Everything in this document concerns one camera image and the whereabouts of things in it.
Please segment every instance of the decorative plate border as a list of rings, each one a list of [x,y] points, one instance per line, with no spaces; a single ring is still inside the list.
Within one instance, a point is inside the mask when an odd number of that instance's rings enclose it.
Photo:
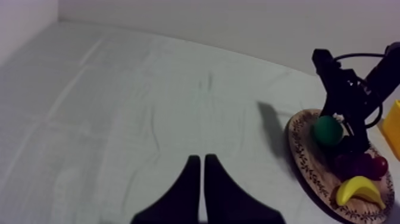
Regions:
[[[330,207],[333,211],[335,211],[338,215],[342,217],[343,215],[345,215],[346,217],[343,218],[348,221],[355,221],[357,223],[377,223],[377,221],[384,222],[388,217],[395,201],[395,192],[393,189],[393,181],[390,173],[388,172],[384,177],[387,188],[389,190],[389,195],[387,196],[387,200],[385,200],[386,208],[384,210],[375,212],[359,212],[356,209],[350,209],[348,206],[338,206],[335,202],[335,199],[331,198],[330,193],[326,189],[324,183],[319,180],[318,175],[315,173],[315,170],[310,168],[310,166],[308,165],[308,156],[305,154],[305,147],[302,144],[303,139],[300,134],[300,131],[304,127],[304,124],[306,124],[310,120],[315,120],[320,115],[320,110],[304,110],[300,111],[299,113],[302,114],[298,116],[296,120],[294,120],[294,117],[296,117],[296,115],[289,120],[288,138],[292,138],[294,147],[291,149],[292,155],[297,158],[297,160],[295,159],[295,163],[302,173],[303,178],[311,180],[312,183],[316,186],[316,189],[311,188],[314,193],[318,192],[319,194],[317,195],[319,195],[320,197],[324,197],[325,200],[322,201],[324,201],[324,203],[328,207]],[[378,151],[372,144],[369,150],[373,153],[373,155],[379,155]]]

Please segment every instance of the round wooden tray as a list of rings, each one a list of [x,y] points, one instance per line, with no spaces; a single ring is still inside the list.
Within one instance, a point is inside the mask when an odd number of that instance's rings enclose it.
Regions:
[[[395,199],[392,177],[389,172],[382,177],[381,181],[374,181],[386,204],[384,210],[380,210],[373,203],[357,198],[351,198],[342,207],[336,204],[336,191],[342,182],[326,166],[323,155],[310,135],[311,126],[319,115],[320,110],[302,110],[295,114],[287,125],[290,150],[304,180],[316,196],[340,217],[352,223],[378,224],[384,222]],[[373,157],[379,155],[372,145],[367,153]]]

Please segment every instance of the yellow banana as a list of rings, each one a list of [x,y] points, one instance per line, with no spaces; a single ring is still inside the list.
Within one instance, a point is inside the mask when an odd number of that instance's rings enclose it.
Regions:
[[[385,204],[380,198],[380,192],[371,180],[363,176],[355,176],[341,184],[336,194],[336,203],[344,206],[353,197],[361,197],[372,203],[377,203],[381,209]]]

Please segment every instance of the white tablecloth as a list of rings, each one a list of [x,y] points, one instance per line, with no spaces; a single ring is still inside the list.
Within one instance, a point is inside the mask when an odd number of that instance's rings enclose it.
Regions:
[[[317,76],[249,56],[58,23],[0,68],[0,223],[129,223],[208,153],[288,224],[336,223],[292,174],[282,135],[325,95]],[[399,163],[369,134],[399,189]]]

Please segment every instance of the white wall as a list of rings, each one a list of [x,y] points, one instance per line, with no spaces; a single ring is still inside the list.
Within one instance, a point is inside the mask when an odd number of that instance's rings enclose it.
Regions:
[[[57,0],[0,0],[0,66],[57,17]]]
[[[383,52],[400,40],[397,0],[60,0],[60,17],[218,46],[310,74],[314,48]],[[376,61],[345,65],[361,74]]]

